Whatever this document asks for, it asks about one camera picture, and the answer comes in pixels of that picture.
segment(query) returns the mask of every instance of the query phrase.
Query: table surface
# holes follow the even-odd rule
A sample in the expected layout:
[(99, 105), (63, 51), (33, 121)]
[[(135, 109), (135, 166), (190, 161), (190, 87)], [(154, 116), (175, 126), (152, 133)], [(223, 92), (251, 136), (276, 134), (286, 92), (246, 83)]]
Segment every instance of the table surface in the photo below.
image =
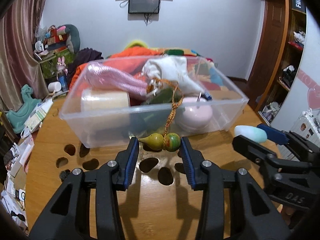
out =
[[(90, 149), (85, 157), (80, 157), (81, 142), (58, 116), (64, 100), (54, 102), (43, 122), (32, 151), (26, 184), (26, 212), (29, 229), (32, 228), (42, 209), (61, 185), (59, 174), (65, 169), (73, 170), (95, 158), (99, 167), (115, 158), (126, 146)], [(246, 168), (253, 178), (263, 186), (258, 166), (235, 152), (232, 148), (233, 130), (236, 125), (256, 126), (260, 122), (254, 111), (247, 105), (229, 131), (217, 131), (190, 136), (194, 149), (200, 150), (205, 159), (211, 160), (219, 167), (229, 170)], [(68, 155), (64, 148), (72, 144), (76, 154)], [(267, 141), (263, 146), (278, 153), (276, 145)], [(175, 170), (174, 165), (182, 160), (176, 153), (161, 151), (159, 153), (141, 151), (136, 165), (132, 185), (126, 192), (118, 192), (118, 202), (122, 225), (126, 239), (195, 239), (202, 192), (192, 191), (186, 176)], [(64, 157), (68, 163), (57, 168), (57, 159)], [(155, 157), (159, 163), (148, 173), (139, 170), (139, 163)], [(158, 180), (158, 171), (168, 167), (174, 178), (173, 184), (162, 185)], [(225, 196), (225, 237), (229, 235), (228, 197)], [(95, 190), (90, 198), (90, 235), (97, 237), (95, 225)]]

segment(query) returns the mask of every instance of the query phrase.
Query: string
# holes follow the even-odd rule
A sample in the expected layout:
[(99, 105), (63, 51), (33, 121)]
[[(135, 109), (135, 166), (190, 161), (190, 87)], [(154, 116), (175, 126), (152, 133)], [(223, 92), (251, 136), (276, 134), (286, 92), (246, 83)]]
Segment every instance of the string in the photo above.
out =
[[(168, 128), (169, 128), (169, 126), (171, 125), (171, 123), (173, 122), (174, 117), (175, 117), (175, 115), (176, 115), (176, 110), (177, 110), (177, 108), (182, 104), (182, 101), (183, 101), (183, 93), (182, 93), (181, 89), (179, 88), (179, 84), (178, 84), (177, 82), (172, 82), (172, 81), (170, 81), (170, 80), (168, 80), (168, 79), (159, 79), (159, 78), (154, 78), (154, 81), (155, 81), (155, 83), (156, 83), (157, 85), (159, 85), (159, 83), (165, 83), (165, 84), (167, 84), (167, 85), (169, 85), (169, 86), (171, 86), (171, 87), (174, 88), (174, 89), (173, 89), (173, 93), (172, 93), (172, 109), (171, 109), (171, 112), (170, 112), (170, 114), (169, 114), (169, 116), (168, 116), (167, 122), (166, 122), (166, 124), (165, 124), (164, 133), (162, 134), (163, 137), (165, 138), (165, 136), (166, 136), (167, 133), (168, 133)], [(175, 101), (174, 101), (174, 94), (175, 94), (175, 92), (176, 92), (177, 90), (181, 92), (182, 97), (181, 97), (181, 99), (180, 99), (178, 102), (175, 102)]]

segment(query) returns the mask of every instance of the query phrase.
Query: transparent plastic bin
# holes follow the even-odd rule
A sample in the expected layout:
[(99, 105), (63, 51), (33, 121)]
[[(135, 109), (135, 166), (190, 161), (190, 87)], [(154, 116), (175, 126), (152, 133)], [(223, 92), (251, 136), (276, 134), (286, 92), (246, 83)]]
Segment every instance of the transparent plastic bin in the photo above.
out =
[[(137, 71), (141, 71), (148, 59), (158, 57), (124, 57), (98, 62), (112, 66), (114, 63), (128, 64), (129, 60), (137, 67)], [(176, 117), (183, 113), (185, 107), (190, 106), (210, 106), (213, 115), (208, 126), (200, 131), (183, 130), (173, 121), (169, 132), (188, 136), (217, 130), (229, 130), (248, 103), (248, 98), (231, 80), (216, 69), (213, 63), (203, 57), (187, 57), (187, 69), (188, 76), (208, 90), (212, 101), (183, 103), (177, 109)], [(86, 79), (87, 72), (88, 68), (82, 71), (59, 112), (60, 118), (67, 121), (70, 128), (87, 148), (126, 145), (132, 136), (141, 138), (154, 132), (163, 132), (171, 111), (171, 104), (84, 111), (81, 106), (83, 93), (92, 88)]]

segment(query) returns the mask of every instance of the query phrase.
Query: pink mesh object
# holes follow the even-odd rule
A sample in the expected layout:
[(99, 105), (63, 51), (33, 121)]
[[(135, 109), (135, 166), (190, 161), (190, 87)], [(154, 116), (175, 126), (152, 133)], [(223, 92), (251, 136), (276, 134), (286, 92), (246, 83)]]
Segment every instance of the pink mesh object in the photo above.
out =
[(94, 88), (111, 90), (116, 87), (128, 92), (132, 97), (145, 99), (148, 84), (145, 81), (134, 78), (132, 75), (94, 62), (88, 66), (87, 81)]

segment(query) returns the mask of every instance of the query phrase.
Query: light blue egg-shaped object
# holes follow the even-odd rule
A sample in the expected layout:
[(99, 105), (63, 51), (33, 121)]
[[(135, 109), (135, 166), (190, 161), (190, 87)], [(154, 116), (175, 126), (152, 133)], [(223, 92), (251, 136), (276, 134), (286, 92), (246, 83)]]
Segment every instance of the light blue egg-shaped object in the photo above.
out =
[(237, 125), (235, 127), (235, 137), (238, 135), (243, 135), (256, 143), (263, 143), (268, 139), (264, 130), (250, 125)]

